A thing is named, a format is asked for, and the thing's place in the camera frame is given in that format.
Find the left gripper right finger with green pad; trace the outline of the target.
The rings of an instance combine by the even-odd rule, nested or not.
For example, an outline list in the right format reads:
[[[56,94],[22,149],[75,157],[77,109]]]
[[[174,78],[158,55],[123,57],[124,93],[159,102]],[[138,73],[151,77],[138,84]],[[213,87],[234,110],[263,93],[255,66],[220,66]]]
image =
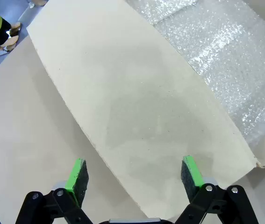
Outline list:
[[[257,224],[249,198],[240,185],[222,189],[206,183],[192,156],[185,156],[181,165],[181,180],[189,204],[176,220],[177,224],[200,224],[207,214],[216,214],[223,224]]]

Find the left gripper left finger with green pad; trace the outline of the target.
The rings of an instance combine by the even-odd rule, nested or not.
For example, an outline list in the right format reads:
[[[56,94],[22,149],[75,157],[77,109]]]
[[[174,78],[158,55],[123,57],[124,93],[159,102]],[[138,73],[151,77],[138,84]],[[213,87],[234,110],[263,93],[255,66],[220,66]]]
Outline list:
[[[41,192],[29,192],[21,206],[17,224],[52,224],[64,218],[68,224],[88,224],[89,218],[81,209],[89,176],[86,161],[77,159],[63,187]]]

